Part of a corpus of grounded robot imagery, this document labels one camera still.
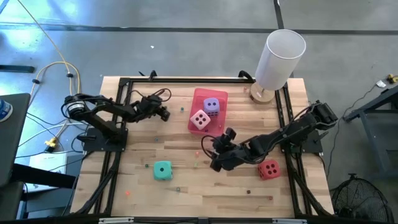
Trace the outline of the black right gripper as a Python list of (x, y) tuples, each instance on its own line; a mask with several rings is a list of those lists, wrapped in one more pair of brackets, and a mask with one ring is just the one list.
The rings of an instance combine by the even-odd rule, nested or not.
[(242, 164), (251, 164), (248, 150), (241, 144), (232, 143), (235, 137), (236, 132), (232, 128), (226, 128), (224, 134), (212, 140), (214, 151), (211, 153), (210, 167), (214, 171), (230, 171)]

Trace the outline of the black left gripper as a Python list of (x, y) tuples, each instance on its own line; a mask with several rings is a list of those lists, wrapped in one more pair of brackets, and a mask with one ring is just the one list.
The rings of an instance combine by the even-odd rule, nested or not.
[(162, 106), (162, 101), (163, 99), (157, 95), (143, 96), (141, 101), (136, 102), (134, 108), (139, 116), (150, 117), (160, 114), (161, 120), (167, 122), (170, 113), (167, 111), (166, 106)]

